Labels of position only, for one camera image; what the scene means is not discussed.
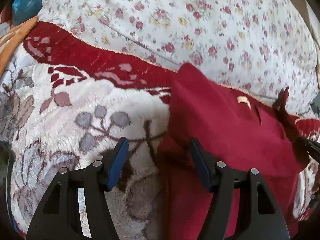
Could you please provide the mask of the orange patterned cloth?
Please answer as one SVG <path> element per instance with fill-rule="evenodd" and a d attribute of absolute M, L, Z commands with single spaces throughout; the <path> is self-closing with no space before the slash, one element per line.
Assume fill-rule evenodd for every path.
<path fill-rule="evenodd" d="M 12 54 L 18 45 L 29 34 L 31 29 L 35 27 L 39 20 L 38 16 L 34 16 L 29 20 L 12 28 L 7 34 L 1 38 L 1 54 L 0 54 L 0 74 L 3 75 Z"/>

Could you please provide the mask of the blue bag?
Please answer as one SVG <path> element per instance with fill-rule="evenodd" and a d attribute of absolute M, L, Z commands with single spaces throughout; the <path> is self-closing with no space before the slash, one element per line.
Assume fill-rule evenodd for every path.
<path fill-rule="evenodd" d="M 12 21 L 19 25 L 36 16 L 42 8 L 42 0 L 14 0 L 12 3 Z"/>

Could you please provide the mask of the red and white plush blanket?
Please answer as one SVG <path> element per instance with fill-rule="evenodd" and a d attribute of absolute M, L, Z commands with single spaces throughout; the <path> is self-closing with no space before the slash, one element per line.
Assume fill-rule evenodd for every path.
<path fill-rule="evenodd" d="M 271 43 L 217 53 L 187 50 L 187 63 L 226 87 L 271 105 L 290 86 L 287 110 L 302 115 L 317 91 L 315 70 L 301 67 Z M 12 146 L 10 218 L 26 237 L 41 197 L 59 168 L 86 167 L 125 136 L 129 152 L 107 197 L 120 239 L 161 239 L 157 147 L 167 130 L 170 81 L 180 68 L 88 44 L 58 25 L 39 22 L 9 61 L 1 80 L 1 141 Z"/>

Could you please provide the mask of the white floral bed sheet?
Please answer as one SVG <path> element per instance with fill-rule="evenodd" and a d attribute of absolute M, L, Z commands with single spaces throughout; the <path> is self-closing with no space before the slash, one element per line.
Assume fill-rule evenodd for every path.
<path fill-rule="evenodd" d="M 316 44 L 290 0 L 42 0 L 40 20 L 98 47 L 210 79 L 308 116 L 318 92 Z"/>

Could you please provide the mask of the dark red small garment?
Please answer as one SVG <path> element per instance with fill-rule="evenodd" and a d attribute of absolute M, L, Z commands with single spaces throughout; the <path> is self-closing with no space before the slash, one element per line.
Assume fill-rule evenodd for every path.
<path fill-rule="evenodd" d="M 309 155 L 295 145 L 299 131 L 293 116 L 208 80 L 184 64 L 171 82 L 168 130 L 157 150 L 163 183 L 163 237 L 196 239 L 212 195 L 202 186 L 189 153 L 192 138 L 217 160 L 248 171 L 257 168 L 285 218 L 290 236 L 298 231 L 293 204 L 299 173 Z"/>

